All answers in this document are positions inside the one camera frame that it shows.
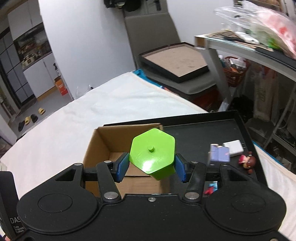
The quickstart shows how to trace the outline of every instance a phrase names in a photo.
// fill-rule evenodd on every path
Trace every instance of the blue gripper pad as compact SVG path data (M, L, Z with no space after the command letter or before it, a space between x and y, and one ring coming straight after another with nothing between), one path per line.
M181 154L175 154L174 167L179 179L186 183L191 177L189 163L182 157Z
M114 181L119 183L123 180L129 167L129 153L123 153L120 158L114 163L114 168L117 166L117 172L114 175Z

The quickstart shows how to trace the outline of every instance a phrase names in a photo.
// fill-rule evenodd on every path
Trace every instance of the slipper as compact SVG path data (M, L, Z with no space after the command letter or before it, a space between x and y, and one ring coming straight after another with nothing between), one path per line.
M45 109L39 108L38 112L39 112L39 114L43 115L45 112Z
M27 117L25 118L25 125L29 124L30 121L31 121L31 117L30 117L30 116L27 116Z
M19 132L22 131L22 129L24 128L24 125L25 125L25 121L23 120L22 122L19 123Z
M32 119L33 123L35 123L38 120L38 117L36 115L32 114L31 119Z

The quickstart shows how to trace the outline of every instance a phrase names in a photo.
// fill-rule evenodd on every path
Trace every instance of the open cardboard box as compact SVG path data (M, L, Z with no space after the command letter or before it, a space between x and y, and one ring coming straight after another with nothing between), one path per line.
M102 126L94 130L86 154L84 167L95 167L99 162L116 161L123 152L130 152L134 137L152 129L162 130L162 125ZM129 194L169 193L169 179L157 181L130 163L121 183L116 183L121 196ZM86 189L99 196L97 182L86 182Z

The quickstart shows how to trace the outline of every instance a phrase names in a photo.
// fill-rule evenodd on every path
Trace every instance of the gray chair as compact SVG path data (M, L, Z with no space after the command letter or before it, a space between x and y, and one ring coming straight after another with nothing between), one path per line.
M210 72L183 83L176 83L139 61L138 55L143 52L180 42L168 12L125 17L125 22L136 67L141 68L149 79L189 100L211 90L215 85Z

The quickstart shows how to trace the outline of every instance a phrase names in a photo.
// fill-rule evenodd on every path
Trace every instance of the door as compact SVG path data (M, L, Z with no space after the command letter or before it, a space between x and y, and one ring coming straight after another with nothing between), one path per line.
M57 72L55 71L54 65L53 65L55 63L54 54L51 53L48 56L44 57L43 61L52 81L54 82L54 79L57 77Z
M7 17L13 40L17 39L33 27L28 2L25 2L14 9L7 15Z
M29 12L31 15L32 25L33 27L35 27L36 25L42 23L38 0L29 0L28 4L29 4Z
M54 82L42 60L39 60L30 68L26 69L24 75L36 97L41 96L43 93L54 87Z

